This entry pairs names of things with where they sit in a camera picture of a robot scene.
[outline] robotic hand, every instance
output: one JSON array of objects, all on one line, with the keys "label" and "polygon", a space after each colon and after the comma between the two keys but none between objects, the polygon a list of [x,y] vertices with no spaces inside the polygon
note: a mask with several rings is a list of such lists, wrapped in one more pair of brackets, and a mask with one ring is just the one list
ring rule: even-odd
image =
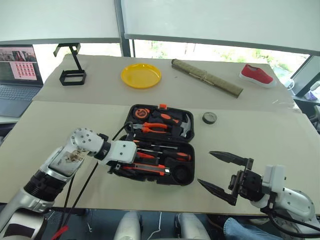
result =
[{"label": "robotic hand", "polygon": [[211,194],[235,206],[238,195],[268,215],[270,222],[282,232],[283,239],[320,238],[320,224],[312,200],[300,190],[285,187],[285,167],[267,165],[264,176],[252,171],[254,160],[228,152],[210,151],[226,162],[245,166],[231,176],[226,193],[221,187],[198,179]]},{"label": "robotic hand", "polygon": [[57,148],[0,213],[0,239],[41,239],[44,213],[76,174],[86,155],[102,165],[130,164],[137,146],[133,141],[111,141],[104,134],[77,128],[65,146]]}]

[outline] rolled mat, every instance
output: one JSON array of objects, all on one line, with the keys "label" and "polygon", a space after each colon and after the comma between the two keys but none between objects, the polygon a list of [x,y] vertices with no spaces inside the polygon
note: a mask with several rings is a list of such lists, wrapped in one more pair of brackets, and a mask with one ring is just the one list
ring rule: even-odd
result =
[{"label": "rolled mat", "polygon": [[173,59],[171,61],[172,67],[174,69],[177,69],[181,72],[184,72],[186,74],[189,74],[190,76],[203,81],[204,83],[207,83],[213,87],[219,88],[229,94],[231,94],[234,97],[239,97],[241,92],[244,90],[242,87],[239,87],[237,85],[234,85],[228,81],[225,81],[217,76],[214,76],[210,73],[208,73],[205,70],[201,70],[195,66],[192,66],[188,63],[185,63],[178,59]]}]

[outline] laptop screen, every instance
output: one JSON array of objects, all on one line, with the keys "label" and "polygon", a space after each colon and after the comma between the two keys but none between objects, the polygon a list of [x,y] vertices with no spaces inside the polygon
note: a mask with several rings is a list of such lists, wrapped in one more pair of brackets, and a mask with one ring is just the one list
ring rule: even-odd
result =
[{"label": "laptop screen", "polygon": [[43,85],[32,45],[0,45],[0,83]]}]

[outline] black toolbox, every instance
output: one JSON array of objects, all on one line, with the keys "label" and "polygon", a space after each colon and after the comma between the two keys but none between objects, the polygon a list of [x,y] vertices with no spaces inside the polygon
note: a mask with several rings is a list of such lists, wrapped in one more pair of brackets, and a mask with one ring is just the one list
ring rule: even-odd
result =
[{"label": "black toolbox", "polygon": [[[131,107],[125,120],[127,122],[132,122],[134,126],[133,140],[138,147],[137,155],[132,164],[118,164],[112,169],[113,173],[163,185],[185,186],[192,183],[195,151],[188,142],[195,132],[191,112],[165,104],[136,104]],[[130,133],[131,127],[127,125],[125,131]]]}]

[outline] red sneaker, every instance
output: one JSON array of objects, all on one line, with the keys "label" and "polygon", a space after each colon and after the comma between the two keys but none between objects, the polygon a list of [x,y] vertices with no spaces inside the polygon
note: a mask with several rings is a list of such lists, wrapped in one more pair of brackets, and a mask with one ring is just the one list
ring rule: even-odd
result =
[{"label": "red sneaker", "polygon": [[277,85],[277,81],[266,74],[265,71],[259,67],[254,67],[249,64],[244,66],[239,77],[264,88],[273,88]]}]

